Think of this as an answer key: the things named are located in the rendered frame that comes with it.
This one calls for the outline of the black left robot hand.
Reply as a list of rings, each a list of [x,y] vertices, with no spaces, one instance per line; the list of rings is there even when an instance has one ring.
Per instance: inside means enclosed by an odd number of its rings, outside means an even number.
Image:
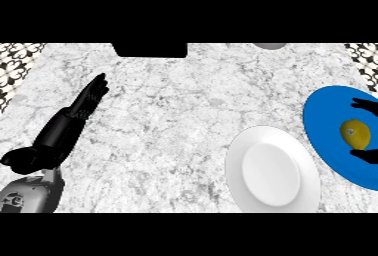
[[[65,161],[80,138],[86,121],[108,93],[105,74],[99,74],[81,90],[72,104],[63,107],[44,125],[32,145],[10,150],[0,163],[21,175],[56,168]]]

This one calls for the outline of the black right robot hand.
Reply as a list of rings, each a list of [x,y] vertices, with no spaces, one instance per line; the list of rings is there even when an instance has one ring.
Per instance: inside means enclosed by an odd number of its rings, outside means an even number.
[[[378,117],[378,102],[360,98],[353,99],[351,106],[371,112]],[[378,149],[350,151],[350,154],[369,164],[378,164]]]

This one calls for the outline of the yellow lemon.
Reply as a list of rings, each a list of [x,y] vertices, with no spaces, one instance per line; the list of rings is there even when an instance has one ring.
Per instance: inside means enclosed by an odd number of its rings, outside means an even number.
[[[356,120],[347,120],[340,127],[340,133],[344,142],[354,150],[365,150],[371,141],[371,132],[368,125]]]

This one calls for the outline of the blue plate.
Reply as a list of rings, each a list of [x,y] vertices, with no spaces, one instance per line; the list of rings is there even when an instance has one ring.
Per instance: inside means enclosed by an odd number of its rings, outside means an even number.
[[[362,90],[347,86],[319,88],[307,97],[303,107],[303,125],[313,149],[331,169],[356,185],[378,191],[378,163],[371,164],[350,154],[351,147],[343,140],[340,127],[351,119],[369,128],[371,141],[366,151],[374,150],[378,160],[378,117],[351,106],[353,99],[378,103]]]

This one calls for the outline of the white plate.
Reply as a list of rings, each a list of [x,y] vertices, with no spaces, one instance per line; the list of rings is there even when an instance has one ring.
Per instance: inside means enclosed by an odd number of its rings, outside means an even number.
[[[244,212],[317,210],[317,167],[303,144],[281,129],[255,126],[236,135],[224,172],[232,198]]]

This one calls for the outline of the grey round object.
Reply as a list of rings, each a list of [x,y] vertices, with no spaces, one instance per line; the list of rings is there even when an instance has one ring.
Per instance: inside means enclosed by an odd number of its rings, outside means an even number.
[[[254,43],[254,45],[266,50],[278,50],[285,47],[286,43]]]

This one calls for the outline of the black appliance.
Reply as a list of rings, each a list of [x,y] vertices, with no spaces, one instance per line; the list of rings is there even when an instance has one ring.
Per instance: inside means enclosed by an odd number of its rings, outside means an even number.
[[[185,58],[186,43],[114,43],[114,50],[121,57]]]

